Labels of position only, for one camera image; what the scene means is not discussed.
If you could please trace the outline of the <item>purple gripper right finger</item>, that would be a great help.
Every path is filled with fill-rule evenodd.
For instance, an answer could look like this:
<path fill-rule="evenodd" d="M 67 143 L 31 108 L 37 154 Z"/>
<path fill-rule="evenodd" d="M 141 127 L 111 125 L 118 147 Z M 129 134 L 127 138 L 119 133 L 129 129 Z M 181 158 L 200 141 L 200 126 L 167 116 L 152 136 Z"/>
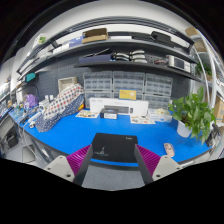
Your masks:
<path fill-rule="evenodd" d="M 145 184 L 181 170 L 181 166 L 170 156 L 159 156 L 140 145 L 135 145 L 134 155 Z"/>

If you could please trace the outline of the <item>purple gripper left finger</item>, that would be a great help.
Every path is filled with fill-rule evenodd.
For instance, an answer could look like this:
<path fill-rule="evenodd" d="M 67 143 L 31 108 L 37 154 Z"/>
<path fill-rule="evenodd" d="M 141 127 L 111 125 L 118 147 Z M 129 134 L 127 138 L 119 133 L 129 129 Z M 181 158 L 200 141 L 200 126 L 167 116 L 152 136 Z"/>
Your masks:
<path fill-rule="evenodd" d="M 88 145 L 68 156 L 59 155 L 45 167 L 45 170 L 81 186 L 92 155 L 92 145 Z"/>

